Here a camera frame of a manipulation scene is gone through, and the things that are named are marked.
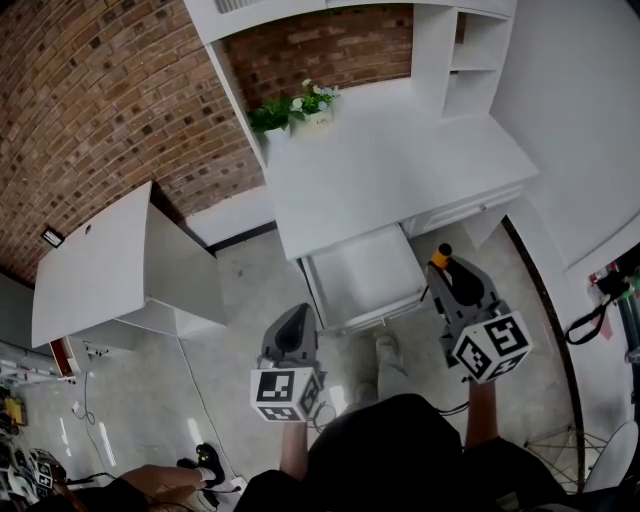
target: cable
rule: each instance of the cable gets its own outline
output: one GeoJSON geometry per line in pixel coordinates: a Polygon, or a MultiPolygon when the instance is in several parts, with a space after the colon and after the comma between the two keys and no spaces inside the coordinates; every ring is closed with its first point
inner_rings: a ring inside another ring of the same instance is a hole
{"type": "Polygon", "coordinates": [[[456,414],[459,414],[462,411],[466,411],[468,408],[469,408],[469,402],[465,402],[457,407],[454,407],[453,409],[443,411],[442,409],[436,408],[436,411],[438,411],[440,416],[447,417],[447,416],[454,416],[456,414]]]}
{"type": "Polygon", "coordinates": [[[89,373],[87,372],[84,374],[84,402],[82,402],[82,407],[84,407],[84,413],[82,413],[81,415],[78,415],[76,411],[74,411],[73,409],[71,409],[71,412],[79,420],[86,419],[89,422],[89,425],[93,426],[96,424],[96,416],[91,411],[89,411],[89,408],[87,407],[87,378],[88,377],[89,377],[89,373]]]}
{"type": "Polygon", "coordinates": [[[322,431],[324,430],[324,428],[333,420],[335,420],[337,417],[338,417],[338,412],[336,411],[336,408],[333,405],[328,404],[327,401],[325,400],[324,402],[320,402],[320,405],[318,405],[318,408],[316,409],[316,413],[313,415],[312,418],[309,418],[309,421],[311,422],[311,424],[310,425],[307,424],[307,428],[312,428],[318,434],[322,434],[322,431]],[[331,409],[333,409],[333,418],[331,418],[329,421],[327,421],[322,425],[318,425],[318,416],[320,416],[320,412],[324,407],[330,407],[331,409]]]}
{"type": "Polygon", "coordinates": [[[100,461],[100,465],[102,466],[102,470],[105,471],[104,462],[102,462],[102,455],[100,455],[100,450],[98,449],[98,445],[91,437],[91,433],[89,432],[89,425],[93,426],[96,424],[96,416],[89,410],[89,406],[87,405],[87,379],[89,378],[89,372],[85,372],[84,374],[84,402],[82,406],[84,407],[84,413],[81,415],[76,414],[76,411],[71,409],[73,415],[79,420],[84,420],[84,429],[87,431],[87,437],[89,437],[89,441],[93,445],[93,448],[96,450],[98,454],[98,460],[100,461]]]}
{"type": "Polygon", "coordinates": [[[232,490],[230,491],[216,491],[213,489],[210,489],[212,493],[214,494],[233,494],[234,492],[238,492],[242,490],[242,487],[240,487],[239,485],[236,485],[232,490]]]}
{"type": "Polygon", "coordinates": [[[200,402],[202,403],[202,408],[204,409],[204,412],[207,415],[207,418],[209,418],[209,423],[211,423],[211,428],[213,429],[213,433],[218,438],[218,447],[220,448],[220,453],[224,457],[224,460],[226,461],[227,467],[229,468],[229,471],[231,471],[231,474],[233,475],[233,478],[238,478],[238,475],[235,474],[235,472],[233,471],[233,468],[231,467],[231,463],[229,462],[229,457],[227,457],[227,454],[224,452],[224,448],[222,447],[222,439],[220,439],[220,436],[218,435],[218,431],[216,430],[216,426],[213,424],[213,420],[211,419],[211,416],[209,415],[209,411],[207,410],[207,406],[204,403],[204,398],[202,397],[202,393],[200,392],[200,388],[198,387],[198,384],[196,383],[196,379],[195,379],[195,377],[193,375],[193,370],[191,368],[191,364],[189,363],[189,359],[187,359],[187,354],[184,351],[184,346],[182,345],[182,340],[178,336],[176,336],[176,339],[178,340],[178,345],[180,346],[180,350],[182,351],[182,357],[184,357],[184,361],[185,361],[185,363],[187,363],[187,368],[189,369],[189,375],[191,375],[191,381],[193,382],[193,387],[196,388],[196,392],[198,393],[198,396],[200,397],[200,402]]]}

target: white pot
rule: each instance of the white pot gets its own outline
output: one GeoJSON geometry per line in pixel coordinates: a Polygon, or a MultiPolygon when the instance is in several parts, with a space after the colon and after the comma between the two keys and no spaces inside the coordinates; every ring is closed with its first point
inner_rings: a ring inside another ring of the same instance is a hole
{"type": "Polygon", "coordinates": [[[276,128],[275,130],[267,130],[264,132],[264,136],[269,141],[270,146],[282,146],[291,138],[291,125],[288,124],[284,128],[276,128]]]}
{"type": "Polygon", "coordinates": [[[329,107],[323,112],[316,112],[315,114],[309,114],[307,116],[307,122],[313,128],[323,128],[324,126],[333,123],[333,110],[329,107]]]}

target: white wall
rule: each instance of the white wall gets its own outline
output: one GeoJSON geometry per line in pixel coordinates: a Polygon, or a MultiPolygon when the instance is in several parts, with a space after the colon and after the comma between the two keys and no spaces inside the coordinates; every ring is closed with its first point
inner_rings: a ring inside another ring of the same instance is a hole
{"type": "Polygon", "coordinates": [[[225,199],[187,217],[182,227],[203,247],[209,247],[276,218],[266,186],[225,199]]]}
{"type": "Polygon", "coordinates": [[[492,114],[540,169],[531,199],[567,265],[640,210],[639,90],[625,0],[520,0],[492,114]]]}
{"type": "MultiPolygon", "coordinates": [[[[639,86],[640,19],[624,0],[518,2],[491,113],[540,170],[508,214],[565,328],[593,308],[595,270],[567,269],[607,240],[640,241],[614,237],[640,209],[639,86]]],[[[609,317],[610,341],[570,349],[585,428],[602,436],[632,417],[626,341],[615,308],[609,317]]]]}
{"type": "Polygon", "coordinates": [[[33,290],[0,274],[0,341],[51,355],[49,345],[31,347],[33,290]]]}

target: gray floor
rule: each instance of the gray floor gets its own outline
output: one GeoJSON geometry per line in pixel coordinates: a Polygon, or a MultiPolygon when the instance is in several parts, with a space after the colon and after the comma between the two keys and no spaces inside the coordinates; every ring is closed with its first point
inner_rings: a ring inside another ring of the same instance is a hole
{"type": "MultiPolygon", "coordinates": [[[[498,381],[501,435],[522,445],[570,424],[569,392],[550,326],[504,230],[499,228],[477,251],[460,225],[416,238],[411,244],[422,266],[443,241],[491,275],[501,296],[522,313],[534,339],[534,350],[521,367],[498,381]]],[[[226,467],[228,474],[233,471],[248,480],[277,467],[281,426],[263,422],[251,409],[249,370],[255,367],[270,323],[287,308],[311,299],[297,269],[285,260],[277,232],[225,249],[218,257],[230,319],[225,336],[183,341],[189,366],[175,338],[156,334],[145,334],[134,353],[97,361],[87,381],[87,398],[96,417],[89,432],[99,456],[84,422],[71,411],[76,400],[83,400],[84,381],[75,386],[47,383],[23,388],[30,423],[24,429],[24,442],[51,451],[71,477],[103,467],[119,475],[147,463],[173,465],[180,457],[193,457],[200,438],[222,444],[231,465],[226,467]]],[[[391,327],[416,392],[440,409],[464,403],[464,372],[446,368],[437,342],[442,320],[435,308],[394,320],[391,327]]],[[[332,403],[344,392],[350,402],[357,382],[374,379],[375,354],[368,336],[323,337],[319,357],[329,372],[321,400],[332,403]]],[[[331,411],[325,409],[320,419],[330,418],[331,411]]],[[[449,420],[463,435],[466,413],[449,420]]],[[[555,460],[559,454],[546,455],[555,460]]],[[[558,463],[573,475],[571,454],[565,453],[558,463]]],[[[230,505],[234,501],[232,496],[226,500],[230,505]]]]}

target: red object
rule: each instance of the red object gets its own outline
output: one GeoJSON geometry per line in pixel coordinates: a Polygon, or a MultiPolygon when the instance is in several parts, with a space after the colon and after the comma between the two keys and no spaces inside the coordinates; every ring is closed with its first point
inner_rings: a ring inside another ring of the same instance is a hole
{"type": "Polygon", "coordinates": [[[53,352],[53,358],[56,360],[56,364],[58,365],[60,374],[63,377],[73,375],[73,370],[71,370],[67,351],[64,349],[64,343],[62,342],[62,340],[52,341],[50,345],[53,352]]]}

